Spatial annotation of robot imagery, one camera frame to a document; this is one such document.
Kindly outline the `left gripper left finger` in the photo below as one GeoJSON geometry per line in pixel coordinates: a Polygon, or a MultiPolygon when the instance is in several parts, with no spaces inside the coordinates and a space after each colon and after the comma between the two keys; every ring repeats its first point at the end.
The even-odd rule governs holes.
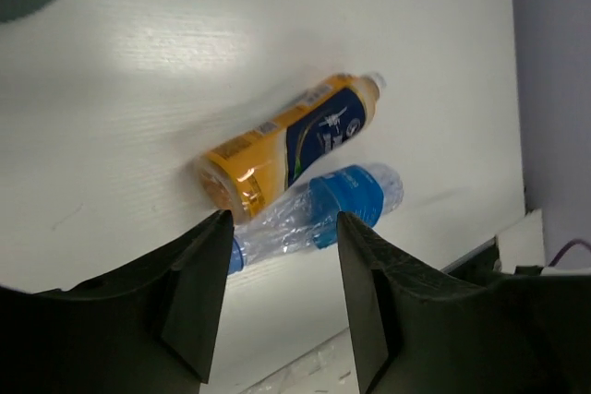
{"type": "Polygon", "coordinates": [[[218,211],[68,291],[1,291],[5,393],[197,393],[211,365],[234,225],[218,211]]]}

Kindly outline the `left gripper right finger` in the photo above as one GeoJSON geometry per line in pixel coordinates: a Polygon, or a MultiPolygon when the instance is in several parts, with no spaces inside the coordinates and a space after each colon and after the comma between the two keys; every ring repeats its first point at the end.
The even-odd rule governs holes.
{"type": "Polygon", "coordinates": [[[434,269],[351,213],[337,221],[356,378],[363,393],[586,393],[590,279],[491,256],[434,269]]]}

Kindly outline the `blue label water bottle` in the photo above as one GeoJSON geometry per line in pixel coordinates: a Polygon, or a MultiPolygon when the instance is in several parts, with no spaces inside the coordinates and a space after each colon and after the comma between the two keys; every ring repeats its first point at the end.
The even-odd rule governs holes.
{"type": "Polygon", "coordinates": [[[403,198],[401,176],[384,163],[352,164],[314,177],[235,227],[228,273],[302,249],[324,249],[337,241],[340,212],[373,227],[403,198]]]}

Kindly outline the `orange drink bottle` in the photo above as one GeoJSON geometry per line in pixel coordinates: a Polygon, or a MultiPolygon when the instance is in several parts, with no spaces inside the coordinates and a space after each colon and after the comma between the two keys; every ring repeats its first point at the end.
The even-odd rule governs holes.
{"type": "Polygon", "coordinates": [[[385,87],[379,73],[325,78],[286,110],[203,154],[195,170],[206,195],[236,224],[255,219],[371,123],[385,87]]]}

